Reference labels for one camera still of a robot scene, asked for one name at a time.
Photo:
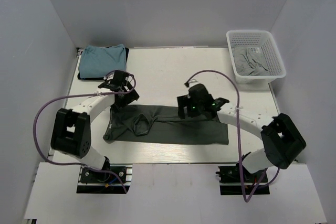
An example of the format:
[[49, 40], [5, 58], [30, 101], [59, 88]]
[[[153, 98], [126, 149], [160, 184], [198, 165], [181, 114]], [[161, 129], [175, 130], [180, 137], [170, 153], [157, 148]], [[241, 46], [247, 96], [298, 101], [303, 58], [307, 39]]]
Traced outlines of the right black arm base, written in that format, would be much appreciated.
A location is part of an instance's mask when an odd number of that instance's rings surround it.
[[[260, 184], [254, 192], [254, 195], [270, 195], [267, 175], [262, 176], [263, 171], [250, 174], [243, 171], [243, 181], [246, 197], [250, 195], [257, 182], [262, 177]], [[221, 196], [242, 196], [243, 191], [240, 183], [240, 173], [238, 165], [219, 166], [216, 176], [219, 179], [219, 188]]]

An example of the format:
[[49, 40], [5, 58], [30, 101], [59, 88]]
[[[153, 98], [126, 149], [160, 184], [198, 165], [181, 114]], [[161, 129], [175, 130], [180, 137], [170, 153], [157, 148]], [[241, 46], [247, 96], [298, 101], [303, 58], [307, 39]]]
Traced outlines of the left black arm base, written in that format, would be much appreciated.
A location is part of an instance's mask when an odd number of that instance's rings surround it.
[[[132, 180], [132, 165], [110, 165], [112, 172], [117, 174], [129, 190]], [[81, 168], [77, 183], [77, 194], [126, 194], [119, 180], [113, 174], [97, 173], [88, 168]]]

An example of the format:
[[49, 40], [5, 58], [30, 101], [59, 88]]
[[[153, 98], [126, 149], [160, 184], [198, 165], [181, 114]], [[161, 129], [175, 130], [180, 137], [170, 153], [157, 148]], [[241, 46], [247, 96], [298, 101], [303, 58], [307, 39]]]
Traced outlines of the dark grey t-shirt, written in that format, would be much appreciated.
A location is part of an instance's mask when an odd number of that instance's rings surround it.
[[118, 112], [110, 110], [110, 121], [103, 136], [113, 141], [180, 145], [228, 145], [228, 126], [217, 118], [200, 115], [180, 119], [177, 107], [128, 105]]

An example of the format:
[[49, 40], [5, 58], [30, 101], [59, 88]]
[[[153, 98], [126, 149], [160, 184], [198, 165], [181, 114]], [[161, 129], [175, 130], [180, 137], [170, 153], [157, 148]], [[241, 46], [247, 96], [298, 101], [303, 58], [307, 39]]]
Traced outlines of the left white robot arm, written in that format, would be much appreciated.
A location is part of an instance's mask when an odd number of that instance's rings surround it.
[[56, 113], [51, 148], [67, 154], [83, 166], [93, 168], [93, 176], [101, 182], [110, 178], [108, 158], [91, 146], [91, 123], [108, 108], [121, 109], [139, 98], [134, 75], [115, 70], [104, 77], [95, 93], [83, 94], [86, 99]]

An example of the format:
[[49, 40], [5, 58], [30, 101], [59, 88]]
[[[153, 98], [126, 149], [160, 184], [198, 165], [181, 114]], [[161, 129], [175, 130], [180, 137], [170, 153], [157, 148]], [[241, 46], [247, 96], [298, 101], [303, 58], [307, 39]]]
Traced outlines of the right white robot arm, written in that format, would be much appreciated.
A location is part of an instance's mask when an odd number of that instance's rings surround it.
[[239, 109], [227, 99], [214, 99], [203, 84], [189, 88], [187, 95], [177, 97], [177, 103], [180, 119], [199, 115], [217, 118], [261, 139], [263, 148], [244, 157], [237, 168], [238, 177], [245, 182], [269, 167], [287, 169], [307, 146], [288, 115], [280, 113], [270, 117]]

